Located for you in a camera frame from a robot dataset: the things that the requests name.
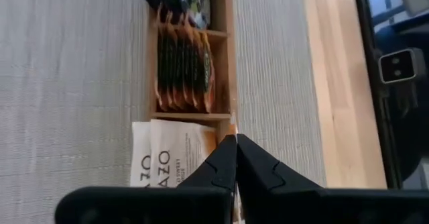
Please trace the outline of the grey woven placemat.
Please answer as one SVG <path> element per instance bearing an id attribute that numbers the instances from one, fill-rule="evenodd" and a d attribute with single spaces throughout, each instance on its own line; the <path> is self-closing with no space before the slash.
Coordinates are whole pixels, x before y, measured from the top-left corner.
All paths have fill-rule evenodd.
<path id="1" fill-rule="evenodd" d="M 126 186 L 149 108 L 145 0 L 0 0 L 0 224 L 48 224 L 84 186 Z M 304 0 L 233 0 L 244 133 L 326 184 Z"/>

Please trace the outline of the wooden three-compartment tray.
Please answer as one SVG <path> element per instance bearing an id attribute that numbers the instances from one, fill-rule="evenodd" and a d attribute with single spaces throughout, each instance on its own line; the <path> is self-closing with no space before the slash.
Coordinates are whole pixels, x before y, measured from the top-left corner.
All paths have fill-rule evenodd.
<path id="1" fill-rule="evenodd" d="M 238 115 L 237 109 L 237 75 L 235 58 L 235 26 L 233 19 L 233 0 L 210 0 L 211 24 L 206 34 L 210 42 L 215 67 L 215 104 L 212 113 L 197 113 L 195 111 L 163 112 L 159 109 L 155 95 L 156 44 L 156 12 L 150 9 L 147 14 L 149 23 L 147 30 L 147 46 L 145 69 L 148 86 L 149 113 L 147 119 L 167 119 L 174 121 L 189 121 L 214 127 L 217 141 L 229 134 L 235 133 L 234 122 Z"/>

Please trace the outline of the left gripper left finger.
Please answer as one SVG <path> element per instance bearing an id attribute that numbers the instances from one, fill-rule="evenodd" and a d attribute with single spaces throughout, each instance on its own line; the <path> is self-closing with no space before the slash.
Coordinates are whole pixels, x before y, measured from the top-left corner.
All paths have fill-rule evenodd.
<path id="1" fill-rule="evenodd" d="M 226 136 L 175 188 L 88 186 L 70 192 L 55 224 L 232 224 L 237 142 Z"/>

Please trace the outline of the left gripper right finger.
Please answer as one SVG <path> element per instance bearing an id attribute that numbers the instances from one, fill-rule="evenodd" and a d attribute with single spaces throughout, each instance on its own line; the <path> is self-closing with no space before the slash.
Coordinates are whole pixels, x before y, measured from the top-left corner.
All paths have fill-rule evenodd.
<path id="1" fill-rule="evenodd" d="M 429 191 L 324 188 L 237 136 L 246 224 L 429 224 Z"/>

